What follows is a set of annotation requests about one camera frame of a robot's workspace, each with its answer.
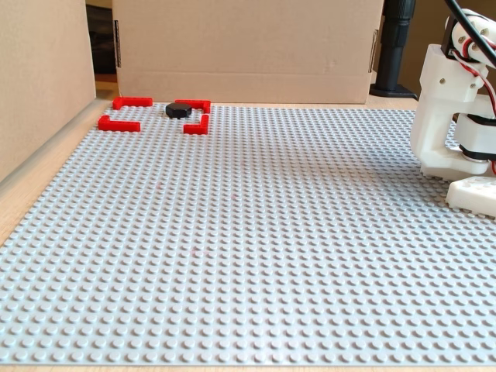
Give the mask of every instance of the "black puck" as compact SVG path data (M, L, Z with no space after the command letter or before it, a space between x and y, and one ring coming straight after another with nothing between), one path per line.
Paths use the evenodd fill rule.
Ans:
M187 103L171 103L165 108L165 113L171 119L187 118L191 115L191 106Z

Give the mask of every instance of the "cardboard flap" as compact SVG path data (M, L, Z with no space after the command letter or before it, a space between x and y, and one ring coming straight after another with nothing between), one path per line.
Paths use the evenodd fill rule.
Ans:
M3 0L0 180L95 98L84 0Z

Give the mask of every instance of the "black cable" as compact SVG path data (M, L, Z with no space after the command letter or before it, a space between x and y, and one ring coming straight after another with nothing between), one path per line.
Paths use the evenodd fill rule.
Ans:
M479 47L479 49L484 53L484 56L496 67L496 53L489 46L489 44L484 40L484 38L479 34L479 32L472 26L472 23L468 20L467 16L458 5L456 0L444 0L446 5L448 5L449 10L452 12L455 19L462 25L463 29L468 33L472 41Z

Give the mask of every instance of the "wooden table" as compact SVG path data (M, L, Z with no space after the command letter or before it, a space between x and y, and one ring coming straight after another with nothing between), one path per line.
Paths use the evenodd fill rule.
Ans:
M95 125L103 110L117 95L116 83L97 82L98 98L69 122L31 156L18 170L0 184L0 244L52 180L65 160ZM397 109L415 110L413 99L369 97L366 105L257 105L259 107L317 109ZM1 372L259 372L261 367L64 367L64 366L1 366ZM263 372L494 372L496 367L264 367Z

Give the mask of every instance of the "3d printed part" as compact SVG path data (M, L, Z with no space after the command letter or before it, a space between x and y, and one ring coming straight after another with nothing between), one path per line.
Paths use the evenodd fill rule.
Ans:
M470 177L449 186L446 202L474 214L496 217L496 178Z

